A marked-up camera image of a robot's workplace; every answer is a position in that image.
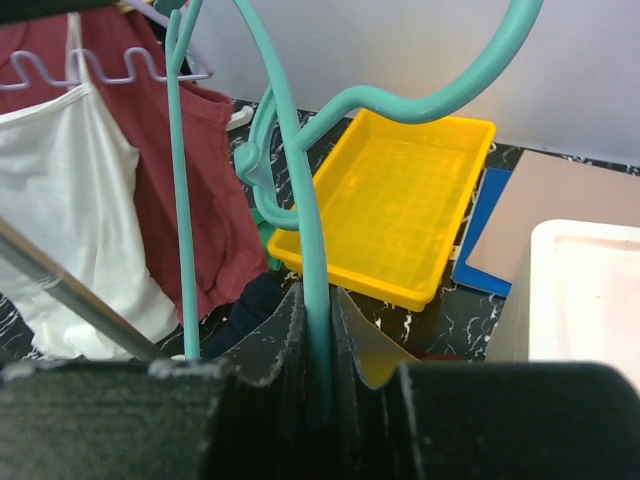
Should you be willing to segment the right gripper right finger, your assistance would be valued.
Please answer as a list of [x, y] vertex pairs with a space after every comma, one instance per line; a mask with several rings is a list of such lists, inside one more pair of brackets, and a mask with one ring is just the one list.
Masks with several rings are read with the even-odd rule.
[[331, 294], [346, 479], [635, 479], [639, 397], [598, 363], [419, 362]]

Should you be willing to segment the teal plastic hanger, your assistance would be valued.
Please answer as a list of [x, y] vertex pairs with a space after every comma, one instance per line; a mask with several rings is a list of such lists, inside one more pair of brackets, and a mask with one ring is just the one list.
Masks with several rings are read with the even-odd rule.
[[[301, 125], [284, 67], [259, 14], [248, 1], [236, 8], [250, 30], [266, 68], [269, 84], [256, 111], [247, 143], [236, 154], [241, 178], [254, 190], [258, 209], [276, 227], [299, 232], [303, 260], [303, 300], [307, 315], [307, 426], [325, 427], [333, 403], [330, 339], [330, 300], [326, 250], [320, 212], [307, 151], [346, 113], [364, 108], [404, 124], [439, 120], [470, 103], [507, 68], [526, 41], [542, 4], [513, 1], [488, 45], [474, 62], [442, 89], [420, 98], [407, 98], [369, 85], [350, 87], [331, 99], [306, 125]], [[281, 133], [295, 207], [280, 208], [275, 191], [249, 174], [266, 157], [273, 130]]]

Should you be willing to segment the navy tank top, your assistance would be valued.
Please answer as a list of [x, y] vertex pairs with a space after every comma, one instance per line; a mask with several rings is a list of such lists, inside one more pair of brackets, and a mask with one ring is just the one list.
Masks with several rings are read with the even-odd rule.
[[201, 356], [237, 360], [274, 352], [287, 337], [290, 314], [280, 278], [273, 272], [259, 274], [233, 304], [225, 324], [205, 342]]

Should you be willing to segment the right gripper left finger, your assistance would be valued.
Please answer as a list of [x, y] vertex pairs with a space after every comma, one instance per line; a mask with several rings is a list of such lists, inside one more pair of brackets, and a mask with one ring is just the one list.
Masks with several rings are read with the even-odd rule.
[[294, 285], [214, 361], [1, 368], [5, 479], [291, 479], [304, 429], [306, 314]]

